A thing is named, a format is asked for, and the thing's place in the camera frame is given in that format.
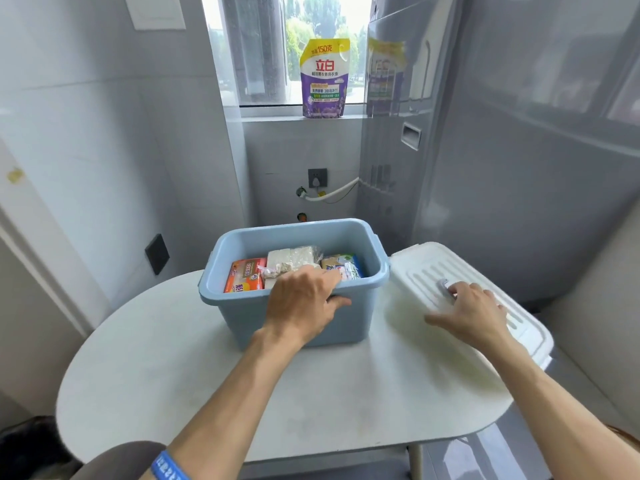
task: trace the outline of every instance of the forearm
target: forearm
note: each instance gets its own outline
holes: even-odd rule
[[[640,455],[535,364],[516,341],[488,357],[556,480],[640,478]]]
[[[269,397],[299,348],[256,332],[234,370],[167,448],[191,480],[237,477]],[[152,478],[147,472],[141,480]]]

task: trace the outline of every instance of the light blue plastic storage box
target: light blue plastic storage box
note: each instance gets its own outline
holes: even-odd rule
[[[236,229],[220,237],[198,290],[205,303],[220,308],[240,348],[244,349],[253,332],[262,326],[271,290],[223,293],[231,264],[300,246],[318,246],[325,256],[356,254],[366,276],[338,284],[334,294],[351,298],[352,305],[338,310],[309,346],[359,342],[368,336],[378,288],[389,279],[389,260],[369,224],[359,219],[338,219]]]

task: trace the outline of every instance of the purple detergent pouch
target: purple detergent pouch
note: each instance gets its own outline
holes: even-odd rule
[[[340,118],[349,81],[348,38],[311,39],[300,56],[302,115]]]

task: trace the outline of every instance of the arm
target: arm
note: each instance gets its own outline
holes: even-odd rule
[[[500,374],[556,480],[640,478],[640,454],[606,428],[533,362],[507,330],[506,311],[491,291],[456,283],[449,315],[425,321],[482,352]]]
[[[271,291],[264,327],[210,400],[167,450],[191,480],[238,476],[276,383],[293,356],[333,319],[348,298],[330,297],[340,272],[304,266]],[[147,471],[141,480],[154,480]]]

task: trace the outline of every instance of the white water hose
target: white water hose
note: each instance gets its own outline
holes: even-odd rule
[[[300,187],[296,191],[296,195],[298,195],[298,197],[303,198],[305,200],[308,200],[310,202],[320,202],[322,200],[326,200],[328,198],[331,198],[334,195],[339,194],[340,192],[344,192],[345,190],[351,190],[354,185],[358,184],[359,181],[360,181],[360,177],[354,178],[348,184],[341,186],[338,190],[334,190],[333,192],[327,193],[327,194],[323,195],[322,197],[309,197],[309,195],[307,194],[307,191],[305,190],[304,187]]]

